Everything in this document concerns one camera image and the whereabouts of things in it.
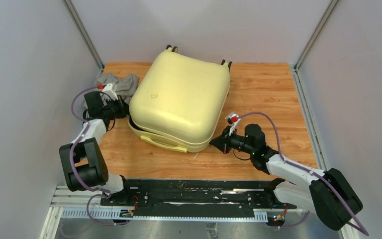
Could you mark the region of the cream suitcase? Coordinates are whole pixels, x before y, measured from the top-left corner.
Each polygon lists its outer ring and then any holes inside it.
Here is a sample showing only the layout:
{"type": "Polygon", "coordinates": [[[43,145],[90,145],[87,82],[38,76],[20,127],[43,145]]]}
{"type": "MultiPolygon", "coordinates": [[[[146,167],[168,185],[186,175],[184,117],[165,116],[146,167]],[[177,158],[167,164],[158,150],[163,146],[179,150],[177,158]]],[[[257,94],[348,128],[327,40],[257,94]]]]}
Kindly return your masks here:
{"type": "Polygon", "coordinates": [[[168,45],[131,98],[129,127],[142,141],[163,149],[204,150],[228,96],[231,65],[184,56],[168,45]]]}

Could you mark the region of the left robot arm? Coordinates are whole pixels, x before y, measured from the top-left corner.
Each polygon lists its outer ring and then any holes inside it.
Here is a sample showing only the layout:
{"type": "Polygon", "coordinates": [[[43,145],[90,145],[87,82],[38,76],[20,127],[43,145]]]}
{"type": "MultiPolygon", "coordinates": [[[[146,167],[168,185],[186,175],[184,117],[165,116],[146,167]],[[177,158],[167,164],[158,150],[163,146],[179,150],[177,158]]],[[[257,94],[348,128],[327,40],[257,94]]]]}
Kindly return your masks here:
{"type": "Polygon", "coordinates": [[[59,148],[64,178],[70,191],[101,191],[104,197],[121,206],[132,201],[128,181],[122,175],[110,173],[99,147],[102,137],[114,128],[117,119],[129,115],[128,104],[114,90],[86,89],[87,108],[82,115],[72,111],[82,121],[82,129],[70,143],[59,148]]]}

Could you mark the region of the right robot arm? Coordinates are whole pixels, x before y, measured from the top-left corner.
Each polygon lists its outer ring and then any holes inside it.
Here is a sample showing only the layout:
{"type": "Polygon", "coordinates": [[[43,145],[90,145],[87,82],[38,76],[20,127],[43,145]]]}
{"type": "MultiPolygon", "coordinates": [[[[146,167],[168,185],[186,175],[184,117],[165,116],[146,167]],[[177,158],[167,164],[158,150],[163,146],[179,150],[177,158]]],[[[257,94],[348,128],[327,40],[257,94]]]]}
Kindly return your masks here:
{"type": "Polygon", "coordinates": [[[338,231],[350,223],[364,205],[341,171],[308,167],[280,154],[266,143],[265,134],[257,124],[249,124],[243,136],[227,126],[210,145],[224,154],[238,150],[249,155],[259,171],[275,175],[265,188],[264,201],[276,208],[291,204],[315,213],[328,228],[338,231]]]}

